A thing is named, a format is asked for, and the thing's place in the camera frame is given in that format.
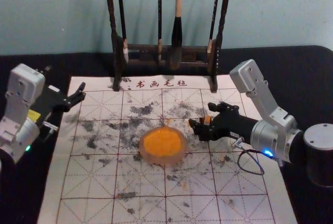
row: blue wall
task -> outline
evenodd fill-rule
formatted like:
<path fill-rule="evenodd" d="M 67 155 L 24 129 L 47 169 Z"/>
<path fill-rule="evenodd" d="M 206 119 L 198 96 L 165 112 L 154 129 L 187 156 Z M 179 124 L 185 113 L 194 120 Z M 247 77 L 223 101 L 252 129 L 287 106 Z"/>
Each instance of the blue wall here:
<path fill-rule="evenodd" d="M 121 34 L 118 0 L 114 2 Z M 162 38 L 170 44 L 175 0 L 162 0 L 162 4 Z M 128 41 L 156 43 L 157 0 L 124 0 L 124 7 Z M 184 45 L 207 44 L 212 9 L 213 0 L 183 0 Z M 109 52 L 110 34 L 106 0 L 0 0 L 3 55 Z M 333 0 L 230 0 L 223 41 L 223 48 L 322 45 L 333 49 Z"/>

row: blue led light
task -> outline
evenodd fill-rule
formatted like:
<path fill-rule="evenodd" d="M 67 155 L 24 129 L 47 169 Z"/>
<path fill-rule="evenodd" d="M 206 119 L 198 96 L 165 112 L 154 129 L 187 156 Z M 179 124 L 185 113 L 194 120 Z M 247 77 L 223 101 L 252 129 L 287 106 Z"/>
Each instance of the blue led light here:
<path fill-rule="evenodd" d="M 264 154 L 269 156 L 269 157 L 272 157 L 273 156 L 273 153 L 269 150 L 264 150 Z"/>

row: black table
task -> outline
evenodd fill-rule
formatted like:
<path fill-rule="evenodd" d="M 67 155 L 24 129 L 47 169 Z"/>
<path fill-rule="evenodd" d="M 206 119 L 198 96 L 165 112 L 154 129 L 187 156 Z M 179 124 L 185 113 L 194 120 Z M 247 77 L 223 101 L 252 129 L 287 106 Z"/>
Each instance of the black table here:
<path fill-rule="evenodd" d="M 219 74 L 227 74 L 241 61 L 254 59 L 269 82 L 277 103 L 292 114 L 301 129 L 323 122 L 333 123 L 333 52 L 319 46 L 226 49 Z M 6 92 L 9 72 L 19 63 L 42 69 L 52 65 L 47 83 L 67 91 L 71 76 L 113 76 L 110 54 L 61 54 L 0 56 L 0 95 Z M 174 74 L 207 75 L 204 69 L 180 69 Z M 129 67 L 126 76 L 172 74 L 154 67 Z M 0 116 L 5 97 L 0 96 Z M 59 124 L 61 115 L 51 121 Z M 3 178 L 0 223 L 36 223 L 56 137 L 35 142 Z M 333 223 L 333 190 L 319 188 L 306 177 L 304 168 L 290 164 L 281 169 L 299 223 Z"/>

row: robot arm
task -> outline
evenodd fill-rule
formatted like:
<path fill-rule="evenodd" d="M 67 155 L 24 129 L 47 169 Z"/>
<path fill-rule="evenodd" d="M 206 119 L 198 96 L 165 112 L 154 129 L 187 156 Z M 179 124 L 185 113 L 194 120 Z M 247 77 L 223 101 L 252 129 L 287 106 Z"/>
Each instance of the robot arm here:
<path fill-rule="evenodd" d="M 20 64 L 9 77 L 6 93 L 5 114 L 0 121 L 0 172 L 1 162 L 16 164 L 33 141 L 39 136 L 43 126 L 50 128 L 50 134 L 57 126 L 47 122 L 56 111 L 68 112 L 84 100 L 82 83 L 78 90 L 67 97 L 58 88 L 45 85 L 43 72 Z"/>
<path fill-rule="evenodd" d="M 211 123 L 189 120 L 199 140 L 217 140 L 229 136 L 273 158 L 299 166 L 306 164 L 309 178 L 321 186 L 333 186 L 333 125 L 318 124 L 305 132 L 297 128 L 295 118 L 279 107 L 254 60 L 242 62 L 230 71 L 240 93 L 251 98 L 262 120 L 241 116 L 238 107 L 221 102 L 209 103 L 218 111 Z"/>

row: white felt mat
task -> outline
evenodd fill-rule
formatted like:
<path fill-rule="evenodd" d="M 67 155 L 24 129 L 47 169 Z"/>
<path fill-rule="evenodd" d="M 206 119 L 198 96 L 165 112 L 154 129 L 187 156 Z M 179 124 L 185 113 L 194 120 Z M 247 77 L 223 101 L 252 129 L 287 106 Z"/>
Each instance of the white felt mat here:
<path fill-rule="evenodd" d="M 243 172 L 229 138 L 200 142 L 189 127 L 189 118 L 216 115 L 209 102 L 260 119 L 228 75 L 217 80 L 216 94 L 199 76 L 129 77 L 114 92 L 110 78 L 73 77 L 69 94 L 85 82 L 86 98 L 63 115 L 39 223 L 297 223 L 274 161 L 259 155 L 264 176 Z M 162 125 L 189 142 L 175 168 L 137 154 L 140 136 Z M 259 170 L 246 155 L 241 165 Z"/>

